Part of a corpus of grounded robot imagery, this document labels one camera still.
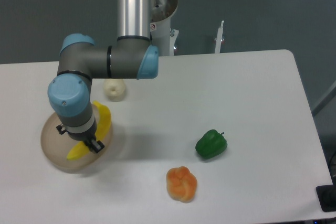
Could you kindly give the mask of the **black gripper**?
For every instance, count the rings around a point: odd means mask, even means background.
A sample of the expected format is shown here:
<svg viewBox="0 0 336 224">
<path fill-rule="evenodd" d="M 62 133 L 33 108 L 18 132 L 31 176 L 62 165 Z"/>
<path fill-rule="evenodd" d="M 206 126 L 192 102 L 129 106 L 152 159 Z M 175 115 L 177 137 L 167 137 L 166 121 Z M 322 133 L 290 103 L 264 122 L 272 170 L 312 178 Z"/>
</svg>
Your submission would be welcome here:
<svg viewBox="0 0 336 224">
<path fill-rule="evenodd" d="M 96 140 L 97 123 L 95 119 L 91 119 L 78 127 L 59 124 L 56 126 L 56 129 L 60 135 L 67 132 L 73 140 L 84 142 L 89 151 L 93 153 L 99 153 L 103 150 L 103 143 Z"/>
</svg>

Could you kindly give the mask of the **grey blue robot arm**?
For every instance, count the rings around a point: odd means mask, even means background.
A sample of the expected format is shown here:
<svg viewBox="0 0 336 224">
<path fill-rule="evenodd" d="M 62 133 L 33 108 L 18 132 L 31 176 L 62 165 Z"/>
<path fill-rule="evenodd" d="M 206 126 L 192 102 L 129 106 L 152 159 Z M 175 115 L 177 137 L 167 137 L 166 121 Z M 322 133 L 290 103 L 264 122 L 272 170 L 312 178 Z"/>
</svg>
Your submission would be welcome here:
<svg viewBox="0 0 336 224">
<path fill-rule="evenodd" d="M 153 79 L 158 75 L 159 50 L 150 41 L 150 0 L 118 0 L 116 47 L 98 49 L 91 37 L 64 39 L 57 76 L 48 86 L 60 134 L 82 141 L 92 152 L 104 145 L 95 136 L 97 123 L 90 103 L 93 79 Z"/>
</svg>

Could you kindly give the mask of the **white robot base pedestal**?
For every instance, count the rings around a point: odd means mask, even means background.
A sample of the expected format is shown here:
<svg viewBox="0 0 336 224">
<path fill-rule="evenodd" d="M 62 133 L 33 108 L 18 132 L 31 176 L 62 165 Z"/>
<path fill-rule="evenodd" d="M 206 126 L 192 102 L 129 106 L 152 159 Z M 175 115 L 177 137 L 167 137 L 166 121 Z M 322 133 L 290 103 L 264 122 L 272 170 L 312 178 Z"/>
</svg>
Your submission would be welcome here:
<svg viewBox="0 0 336 224">
<path fill-rule="evenodd" d="M 178 0 L 150 0 L 152 44 L 161 56 L 173 56 L 179 30 L 171 27 L 171 19 L 178 8 Z"/>
</svg>

